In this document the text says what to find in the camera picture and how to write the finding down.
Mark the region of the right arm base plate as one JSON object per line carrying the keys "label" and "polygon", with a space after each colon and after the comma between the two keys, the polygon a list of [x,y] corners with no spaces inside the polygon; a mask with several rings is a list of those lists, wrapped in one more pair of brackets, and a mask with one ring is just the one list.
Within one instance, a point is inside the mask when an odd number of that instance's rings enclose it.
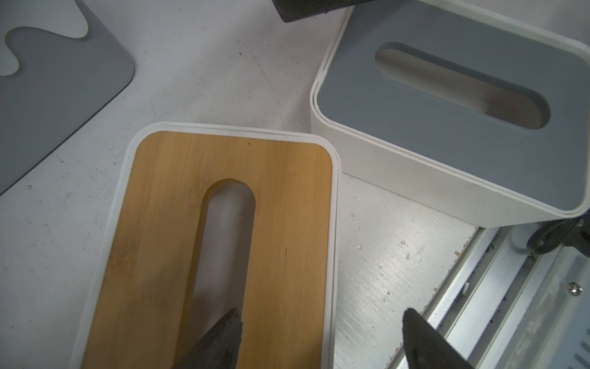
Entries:
{"label": "right arm base plate", "polygon": [[589,258],[589,215],[548,221],[527,241],[527,248],[536,255],[545,255],[564,245],[574,247]]}

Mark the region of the aluminium mounting rail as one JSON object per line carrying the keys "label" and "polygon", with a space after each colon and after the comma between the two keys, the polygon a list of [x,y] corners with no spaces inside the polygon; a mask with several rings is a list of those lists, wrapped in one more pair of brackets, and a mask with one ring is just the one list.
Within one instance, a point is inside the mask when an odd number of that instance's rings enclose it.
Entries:
{"label": "aluminium mounting rail", "polygon": [[[419,312],[473,368],[589,366],[589,258],[532,253],[545,223],[479,230]],[[403,344],[392,366],[409,368]]]}

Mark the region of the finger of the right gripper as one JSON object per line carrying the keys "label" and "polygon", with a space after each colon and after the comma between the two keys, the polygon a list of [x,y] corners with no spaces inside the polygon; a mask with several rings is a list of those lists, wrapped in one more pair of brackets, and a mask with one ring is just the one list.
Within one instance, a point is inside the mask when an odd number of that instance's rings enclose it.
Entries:
{"label": "finger of the right gripper", "polygon": [[295,22],[322,13],[357,6],[369,0],[273,0],[279,17],[284,22]]}

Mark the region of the all white tissue box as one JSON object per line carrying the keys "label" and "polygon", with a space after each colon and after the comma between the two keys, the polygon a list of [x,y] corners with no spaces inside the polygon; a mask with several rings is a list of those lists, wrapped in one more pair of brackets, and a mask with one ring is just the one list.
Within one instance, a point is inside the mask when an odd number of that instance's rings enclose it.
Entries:
{"label": "all white tissue box", "polygon": [[83,1],[1,3],[1,191],[131,82],[130,53]]}

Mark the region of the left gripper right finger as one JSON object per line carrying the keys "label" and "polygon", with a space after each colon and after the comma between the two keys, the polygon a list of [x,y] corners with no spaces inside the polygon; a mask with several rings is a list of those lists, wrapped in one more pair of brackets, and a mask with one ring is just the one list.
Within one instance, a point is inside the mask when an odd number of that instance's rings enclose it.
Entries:
{"label": "left gripper right finger", "polygon": [[403,314],[403,349],[410,369],[473,369],[413,308]]}

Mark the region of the grey lid tissue box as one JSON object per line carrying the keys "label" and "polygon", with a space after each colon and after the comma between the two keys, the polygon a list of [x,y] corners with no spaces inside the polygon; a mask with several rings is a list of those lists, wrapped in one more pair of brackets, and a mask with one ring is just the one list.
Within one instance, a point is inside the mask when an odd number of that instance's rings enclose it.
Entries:
{"label": "grey lid tissue box", "polygon": [[589,45],[461,1],[344,15],[310,93],[342,169],[484,228],[589,209]]}

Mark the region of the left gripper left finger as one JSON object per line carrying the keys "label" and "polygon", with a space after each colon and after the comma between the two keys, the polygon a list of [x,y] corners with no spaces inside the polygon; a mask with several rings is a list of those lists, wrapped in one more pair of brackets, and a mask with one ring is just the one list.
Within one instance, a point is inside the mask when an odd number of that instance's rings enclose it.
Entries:
{"label": "left gripper left finger", "polygon": [[236,368],[242,327],[239,310],[230,309],[173,369]]}

